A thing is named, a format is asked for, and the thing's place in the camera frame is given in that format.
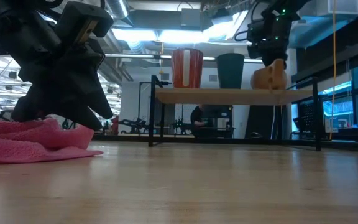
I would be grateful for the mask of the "pink cloth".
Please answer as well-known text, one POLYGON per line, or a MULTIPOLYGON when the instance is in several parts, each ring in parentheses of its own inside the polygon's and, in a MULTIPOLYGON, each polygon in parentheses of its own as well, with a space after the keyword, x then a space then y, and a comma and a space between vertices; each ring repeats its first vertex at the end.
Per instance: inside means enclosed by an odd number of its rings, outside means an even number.
POLYGON ((0 120, 0 164, 60 161, 101 155, 88 146, 94 131, 78 126, 64 130, 56 119, 24 123, 0 120))

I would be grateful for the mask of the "black mesh chair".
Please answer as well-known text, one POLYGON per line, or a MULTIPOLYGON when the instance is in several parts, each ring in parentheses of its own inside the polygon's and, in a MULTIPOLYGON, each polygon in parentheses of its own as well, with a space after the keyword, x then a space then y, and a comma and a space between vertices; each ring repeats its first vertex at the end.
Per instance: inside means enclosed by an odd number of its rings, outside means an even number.
POLYGON ((315 109, 313 100, 305 100, 296 104, 298 114, 293 118, 296 130, 291 138, 297 140, 312 140, 316 135, 315 109))

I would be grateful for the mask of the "black aluminium table frame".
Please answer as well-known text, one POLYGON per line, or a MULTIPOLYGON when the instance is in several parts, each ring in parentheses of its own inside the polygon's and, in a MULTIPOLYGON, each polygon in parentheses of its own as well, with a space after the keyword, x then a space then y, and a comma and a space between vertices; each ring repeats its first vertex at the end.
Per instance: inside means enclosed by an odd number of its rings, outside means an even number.
POLYGON ((316 151, 323 148, 339 149, 358 152, 358 142, 345 141, 320 141, 319 144, 307 140, 268 140, 268 139, 219 139, 219 138, 175 138, 160 136, 104 136, 95 134, 94 141, 108 142, 146 142, 149 146, 161 143, 186 143, 186 144, 243 144, 243 145, 272 145, 272 146, 308 146, 314 147, 316 151))

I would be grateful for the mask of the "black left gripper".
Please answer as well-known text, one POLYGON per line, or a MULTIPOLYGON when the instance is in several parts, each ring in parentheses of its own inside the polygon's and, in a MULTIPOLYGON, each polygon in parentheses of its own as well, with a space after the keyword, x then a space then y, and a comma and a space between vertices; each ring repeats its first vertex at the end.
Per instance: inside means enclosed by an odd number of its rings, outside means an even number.
POLYGON ((40 15, 0 15, 0 54, 9 54, 21 66, 20 77, 35 87, 18 99, 11 118, 45 118, 39 89, 56 89, 48 95, 48 113, 97 131, 97 115, 113 116, 97 74, 104 52, 91 36, 84 44, 64 46, 56 24, 40 15))

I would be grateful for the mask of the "silver round ceiling duct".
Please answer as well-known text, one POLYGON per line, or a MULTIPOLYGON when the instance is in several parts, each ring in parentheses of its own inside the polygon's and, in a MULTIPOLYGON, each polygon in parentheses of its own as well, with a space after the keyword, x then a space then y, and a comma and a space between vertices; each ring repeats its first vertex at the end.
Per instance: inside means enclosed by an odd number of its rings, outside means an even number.
POLYGON ((114 19, 123 19, 129 15, 127 0, 106 0, 106 5, 114 19))

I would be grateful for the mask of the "wooden shelf black legs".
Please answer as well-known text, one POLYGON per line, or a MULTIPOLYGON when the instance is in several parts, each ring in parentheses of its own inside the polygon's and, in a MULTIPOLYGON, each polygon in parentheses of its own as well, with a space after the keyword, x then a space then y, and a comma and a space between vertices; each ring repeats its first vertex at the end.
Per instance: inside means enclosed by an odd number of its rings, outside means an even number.
POLYGON ((263 140, 263 139, 226 139, 218 140, 218 144, 248 144, 248 145, 278 145, 278 146, 314 146, 316 151, 321 150, 321 126, 322 102, 318 95, 318 79, 309 77, 299 83, 294 84, 287 90, 245 90, 245 89, 194 89, 194 88, 164 88, 157 76, 152 75, 150 87, 150 106, 149 106, 149 135, 147 138, 148 146, 152 147, 163 142, 173 142, 164 136, 165 126, 165 105, 182 103, 205 105, 260 105, 260 106, 283 106, 296 101, 305 100, 309 97, 313 99, 314 109, 314 140, 263 140), (155 100, 160 100, 160 136, 154 136, 155 124, 155 100))

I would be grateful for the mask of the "grey ceiling junction box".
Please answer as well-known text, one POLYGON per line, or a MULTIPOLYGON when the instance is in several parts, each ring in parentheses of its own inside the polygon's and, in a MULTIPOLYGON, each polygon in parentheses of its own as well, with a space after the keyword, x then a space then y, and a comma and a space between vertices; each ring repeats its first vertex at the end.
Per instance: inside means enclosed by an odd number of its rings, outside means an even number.
POLYGON ((199 9, 182 8, 181 9, 181 26, 183 27, 200 27, 201 14, 199 9))

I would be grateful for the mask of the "person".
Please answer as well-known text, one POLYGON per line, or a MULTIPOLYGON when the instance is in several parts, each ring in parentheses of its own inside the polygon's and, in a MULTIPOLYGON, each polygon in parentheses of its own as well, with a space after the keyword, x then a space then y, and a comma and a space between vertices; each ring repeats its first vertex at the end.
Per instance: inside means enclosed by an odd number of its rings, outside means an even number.
POLYGON ((191 112, 191 133, 195 138, 210 138, 212 136, 211 123, 207 117, 204 116, 204 106, 198 105, 191 112))

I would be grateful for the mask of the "dark green cup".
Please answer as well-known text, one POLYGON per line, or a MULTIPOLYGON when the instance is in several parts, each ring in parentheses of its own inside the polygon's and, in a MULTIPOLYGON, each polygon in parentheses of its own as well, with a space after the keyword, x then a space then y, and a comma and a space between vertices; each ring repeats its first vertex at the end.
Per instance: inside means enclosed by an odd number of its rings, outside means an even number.
POLYGON ((237 53, 216 57, 220 88, 241 89, 244 59, 244 55, 237 53))

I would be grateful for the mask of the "red mug white handle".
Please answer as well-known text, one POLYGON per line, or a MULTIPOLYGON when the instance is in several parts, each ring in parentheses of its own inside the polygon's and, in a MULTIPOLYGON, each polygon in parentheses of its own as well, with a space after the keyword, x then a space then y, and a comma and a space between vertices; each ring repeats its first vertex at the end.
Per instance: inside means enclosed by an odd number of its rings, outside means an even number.
POLYGON ((172 52, 172 82, 174 88, 200 88, 203 53, 197 49, 178 48, 172 52))

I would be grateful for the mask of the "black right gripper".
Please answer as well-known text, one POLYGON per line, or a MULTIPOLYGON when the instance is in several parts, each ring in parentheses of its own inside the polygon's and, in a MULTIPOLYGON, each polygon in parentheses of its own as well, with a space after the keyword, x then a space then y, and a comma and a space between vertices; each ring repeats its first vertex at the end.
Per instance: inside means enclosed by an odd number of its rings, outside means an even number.
POLYGON ((266 12, 262 19, 265 21, 266 36, 262 41, 254 43, 260 50, 263 49, 261 53, 262 61, 265 66, 269 66, 275 58, 280 59, 283 61, 283 68, 286 69, 288 55, 285 51, 289 42, 291 15, 286 9, 272 10, 266 12), (278 50, 276 56, 270 49, 278 50))

